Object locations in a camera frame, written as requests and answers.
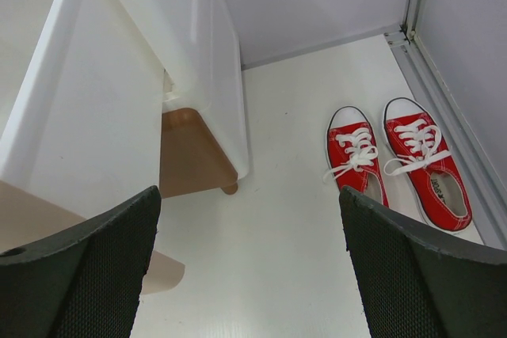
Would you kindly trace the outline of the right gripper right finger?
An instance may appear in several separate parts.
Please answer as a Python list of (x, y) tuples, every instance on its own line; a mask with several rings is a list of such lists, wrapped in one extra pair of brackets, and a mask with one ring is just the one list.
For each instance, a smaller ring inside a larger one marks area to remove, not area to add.
[(373, 337), (504, 337), (506, 252), (344, 187), (339, 203)]

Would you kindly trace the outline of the beige top drawer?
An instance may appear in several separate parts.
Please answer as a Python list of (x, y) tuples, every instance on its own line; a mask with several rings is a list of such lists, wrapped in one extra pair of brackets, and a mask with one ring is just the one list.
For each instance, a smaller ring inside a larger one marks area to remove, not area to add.
[(164, 70), (119, 0), (1, 0), (1, 249), (159, 182)]

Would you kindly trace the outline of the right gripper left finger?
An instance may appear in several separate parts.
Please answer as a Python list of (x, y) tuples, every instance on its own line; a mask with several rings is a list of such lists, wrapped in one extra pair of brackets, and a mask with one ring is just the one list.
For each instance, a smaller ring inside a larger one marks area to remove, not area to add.
[(128, 337), (162, 199), (151, 186), (110, 211), (1, 255), (3, 337)]

